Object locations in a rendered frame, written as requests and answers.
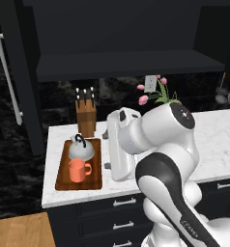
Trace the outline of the brown wooden tray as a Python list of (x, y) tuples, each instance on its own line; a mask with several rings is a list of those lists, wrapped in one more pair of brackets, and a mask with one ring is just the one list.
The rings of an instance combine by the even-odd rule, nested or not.
[(102, 178), (101, 178), (101, 140), (99, 138), (90, 139), (92, 143), (95, 155), (92, 159), (88, 160), (88, 163), (92, 166), (92, 173), (85, 178), (80, 183), (75, 183), (71, 181), (70, 171), (69, 171), (69, 147), (72, 143), (71, 140), (66, 140), (60, 166), (58, 169), (58, 175), (55, 182), (55, 189), (59, 191), (64, 190), (98, 190), (102, 188)]

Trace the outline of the orange mug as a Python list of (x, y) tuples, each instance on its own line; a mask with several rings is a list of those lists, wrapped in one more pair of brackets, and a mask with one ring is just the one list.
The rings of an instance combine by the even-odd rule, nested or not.
[(76, 158), (69, 162), (69, 171), (71, 181), (80, 183), (92, 174), (92, 166), (83, 159)]

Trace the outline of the dark drawer front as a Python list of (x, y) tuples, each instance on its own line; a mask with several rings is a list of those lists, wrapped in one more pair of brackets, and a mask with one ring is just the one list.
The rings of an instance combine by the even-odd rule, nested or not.
[(206, 197), (210, 194), (217, 194), (217, 193), (223, 193), (223, 192), (230, 191), (230, 188), (217, 189), (218, 183), (220, 184), (230, 183), (230, 178), (199, 183), (199, 187), (202, 191), (203, 196)]
[(105, 233), (113, 230), (114, 223), (117, 225), (127, 224), (129, 221), (134, 223), (134, 227), (151, 224), (144, 212), (139, 209), (123, 210), (119, 212), (101, 214), (81, 221), (81, 227), (84, 236), (95, 233)]
[(105, 234), (93, 238), (85, 239), (82, 243), (83, 247), (112, 247), (114, 243), (121, 244), (128, 240), (132, 242), (130, 247), (140, 247), (142, 240), (146, 234), (143, 232), (123, 232)]
[[(131, 198), (136, 199), (136, 204), (126, 205), (126, 206), (117, 206), (117, 207), (113, 206), (113, 203), (115, 200), (122, 202), (122, 201), (130, 200)], [(96, 200), (92, 202), (80, 203), (76, 206), (76, 209), (77, 209), (79, 216), (84, 216), (88, 214), (98, 213), (100, 211), (111, 210), (114, 208), (127, 208), (127, 207), (132, 207), (132, 206), (138, 206), (143, 203), (144, 198), (145, 196), (142, 193), (130, 194), (130, 195), (121, 196), (121, 197), (107, 198), (107, 199)]]

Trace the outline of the dark wall cabinet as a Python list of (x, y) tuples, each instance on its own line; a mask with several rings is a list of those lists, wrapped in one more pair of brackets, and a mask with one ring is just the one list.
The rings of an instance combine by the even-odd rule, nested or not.
[(199, 0), (22, 0), (33, 10), (38, 80), (220, 71), (194, 46)]

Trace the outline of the wooden knife block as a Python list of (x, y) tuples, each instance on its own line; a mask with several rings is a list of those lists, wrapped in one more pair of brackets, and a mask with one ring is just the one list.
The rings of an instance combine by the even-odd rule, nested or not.
[(97, 121), (96, 103), (92, 102), (91, 99), (81, 99), (75, 102), (75, 109), (78, 132), (84, 138), (94, 137)]

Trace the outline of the hanging metal ladle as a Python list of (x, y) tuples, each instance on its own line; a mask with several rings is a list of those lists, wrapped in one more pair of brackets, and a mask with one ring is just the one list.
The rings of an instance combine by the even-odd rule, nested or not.
[(218, 89), (218, 92), (217, 92), (217, 95), (216, 95), (216, 102), (218, 104), (224, 104), (224, 103), (227, 102), (226, 97), (220, 93), (221, 88), (223, 86), (223, 82), (224, 82), (225, 76), (226, 76), (226, 73), (223, 73), (222, 79), (221, 79), (221, 82), (220, 82), (220, 86), (219, 86), (219, 89)]

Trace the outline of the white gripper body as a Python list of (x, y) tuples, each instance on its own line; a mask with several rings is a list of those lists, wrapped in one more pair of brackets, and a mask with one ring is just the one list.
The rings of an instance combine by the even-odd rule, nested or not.
[(118, 132), (135, 118), (133, 109), (119, 109), (110, 113), (106, 119), (111, 176), (115, 181), (133, 179), (134, 158), (121, 148)]

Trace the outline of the pink flower plant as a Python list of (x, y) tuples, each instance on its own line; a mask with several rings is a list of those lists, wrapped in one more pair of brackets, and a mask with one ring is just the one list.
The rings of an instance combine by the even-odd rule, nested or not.
[(153, 93), (145, 93), (144, 92), (144, 84), (138, 84), (137, 89), (144, 92), (144, 95), (138, 99), (139, 105), (145, 105), (149, 100), (154, 100), (155, 103), (170, 103), (176, 102), (181, 104), (178, 100), (177, 93), (174, 92), (173, 96), (169, 95), (169, 91), (167, 88), (167, 79), (162, 77), (160, 74), (156, 74), (155, 77), (157, 78), (157, 87)]

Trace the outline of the white wall socket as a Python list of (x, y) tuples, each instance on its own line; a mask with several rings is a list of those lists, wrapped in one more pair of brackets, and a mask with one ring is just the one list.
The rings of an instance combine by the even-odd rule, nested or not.
[(154, 75), (147, 75), (145, 77), (144, 92), (153, 93), (157, 87), (157, 78)]

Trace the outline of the dark cabinet door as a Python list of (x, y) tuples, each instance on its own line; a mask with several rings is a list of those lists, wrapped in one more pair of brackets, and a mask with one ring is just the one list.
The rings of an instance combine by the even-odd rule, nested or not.
[(230, 77), (230, 6), (201, 8), (193, 48), (223, 64)]
[(31, 150), (44, 153), (42, 112), (36, 68), (40, 49), (31, 7), (22, 0), (0, 0), (0, 24), (12, 67)]

